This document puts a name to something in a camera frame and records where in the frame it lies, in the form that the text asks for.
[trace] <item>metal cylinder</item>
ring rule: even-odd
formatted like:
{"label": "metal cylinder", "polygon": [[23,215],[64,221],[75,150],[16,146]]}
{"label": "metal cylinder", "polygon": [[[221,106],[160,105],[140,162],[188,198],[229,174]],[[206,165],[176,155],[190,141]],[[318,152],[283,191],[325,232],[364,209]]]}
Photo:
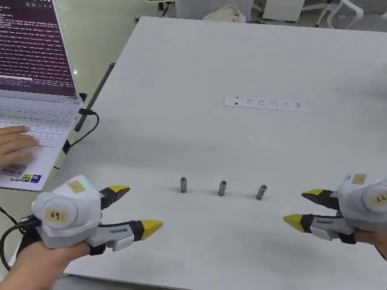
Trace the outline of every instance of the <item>metal cylinder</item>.
{"label": "metal cylinder", "polygon": [[187,192],[187,178],[185,177],[180,179],[180,192]]}
{"label": "metal cylinder", "polygon": [[226,180],[223,180],[219,185],[219,190],[218,190],[219,196],[224,196],[226,194],[226,187],[227,187],[227,182]]}
{"label": "metal cylinder", "polygon": [[258,189],[258,193],[256,194],[256,196],[255,196],[255,198],[257,199],[257,200],[262,200],[262,198],[264,197],[264,194],[265,194],[265,192],[266,192],[266,190],[267,190],[267,186],[266,185],[261,185],[261,187]]}

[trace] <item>cable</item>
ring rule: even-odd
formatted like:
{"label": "cable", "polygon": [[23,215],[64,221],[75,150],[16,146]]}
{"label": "cable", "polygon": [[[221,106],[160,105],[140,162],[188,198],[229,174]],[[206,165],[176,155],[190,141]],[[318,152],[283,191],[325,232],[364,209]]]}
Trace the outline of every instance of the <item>cable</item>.
{"label": "cable", "polygon": [[10,227],[8,230],[5,231],[5,233],[1,236],[1,239],[0,239],[0,259],[1,259],[2,264],[7,269],[8,272],[11,270],[11,267],[8,264],[7,259],[5,258],[5,253],[4,253],[5,239],[14,230],[20,230],[22,227],[23,227],[23,224],[17,224],[17,225]]}
{"label": "cable", "polygon": [[26,216],[26,217],[21,219],[20,223],[10,227],[1,236],[1,239],[0,239],[0,260],[1,260],[2,264],[4,265],[4,268],[7,269],[7,271],[11,270],[11,267],[8,264],[7,259],[5,258],[5,252],[4,252],[5,251],[4,250],[5,240],[7,239],[8,235],[15,230],[27,231],[31,228],[39,227],[41,224],[42,224],[42,222],[34,215]]}
{"label": "cable", "polygon": [[94,112],[93,110],[90,110],[90,109],[80,109],[79,110],[79,113],[81,115],[94,115],[97,117],[97,123],[94,125],[94,127],[89,131],[87,132],[82,138],[78,139],[76,142],[74,142],[72,145],[70,145],[70,148],[72,148],[74,145],[78,144],[79,142],[81,142],[83,139],[85,139],[92,131],[94,131],[97,126],[99,125],[99,116],[96,112]]}
{"label": "cable", "polygon": [[[13,216],[11,216],[9,213],[7,213],[6,210],[4,210],[2,207],[0,207],[0,212],[5,214],[13,222],[14,225],[18,224],[16,219],[14,219]],[[24,231],[22,229],[19,229],[19,231],[21,234],[24,234]]]}

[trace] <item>power strip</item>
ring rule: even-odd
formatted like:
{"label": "power strip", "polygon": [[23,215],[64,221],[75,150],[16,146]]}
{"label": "power strip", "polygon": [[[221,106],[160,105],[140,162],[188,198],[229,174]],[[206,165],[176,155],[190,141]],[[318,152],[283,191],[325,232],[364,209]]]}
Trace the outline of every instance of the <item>power strip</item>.
{"label": "power strip", "polygon": [[273,101],[263,100],[258,98],[224,98],[224,105],[227,107],[236,108],[252,108],[262,110],[273,111],[287,111],[287,112],[299,112],[310,113],[310,110],[301,103],[293,101]]}

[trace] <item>label sticker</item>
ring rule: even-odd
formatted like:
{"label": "label sticker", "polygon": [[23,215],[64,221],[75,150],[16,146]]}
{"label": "label sticker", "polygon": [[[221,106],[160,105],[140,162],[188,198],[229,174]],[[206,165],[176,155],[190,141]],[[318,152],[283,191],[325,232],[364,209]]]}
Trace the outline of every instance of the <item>label sticker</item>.
{"label": "label sticker", "polygon": [[23,175],[21,181],[22,182],[30,182],[31,178],[32,178],[32,174],[25,174],[25,175]]}
{"label": "label sticker", "polygon": [[69,186],[69,188],[71,188],[71,190],[75,194],[78,194],[78,193],[85,191],[85,188],[78,180],[70,181],[67,183],[67,185]]}
{"label": "label sticker", "polygon": [[11,163],[1,169],[1,174],[21,178],[25,169],[27,169],[27,165]]}
{"label": "label sticker", "polygon": [[352,184],[364,185],[367,174],[355,174],[352,179]]}
{"label": "label sticker", "polygon": [[44,220],[47,222],[55,222],[57,224],[67,223],[67,212],[61,210],[46,209]]}
{"label": "label sticker", "polygon": [[33,175],[32,178],[31,178],[31,181],[32,183],[39,183],[39,181],[41,180],[42,178],[42,175]]}
{"label": "label sticker", "polygon": [[377,196],[368,199],[373,207],[383,207],[387,204],[387,192],[381,192]]}

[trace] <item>human hand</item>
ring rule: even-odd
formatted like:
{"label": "human hand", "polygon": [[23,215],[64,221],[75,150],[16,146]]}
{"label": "human hand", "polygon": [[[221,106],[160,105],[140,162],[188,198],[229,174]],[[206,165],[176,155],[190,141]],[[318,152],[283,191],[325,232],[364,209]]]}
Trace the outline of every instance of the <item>human hand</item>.
{"label": "human hand", "polygon": [[46,248],[43,242],[33,243],[20,252],[0,290],[52,289],[71,261],[89,253],[86,242],[54,250]]}
{"label": "human hand", "polygon": [[387,233],[370,233],[368,231],[356,231],[354,238],[357,242],[374,245],[379,254],[387,258]]}
{"label": "human hand", "polygon": [[21,149],[38,146],[33,137],[22,134],[29,130],[30,128],[25,126],[0,129],[0,167],[15,162],[26,162],[31,159],[31,153],[18,152]]}

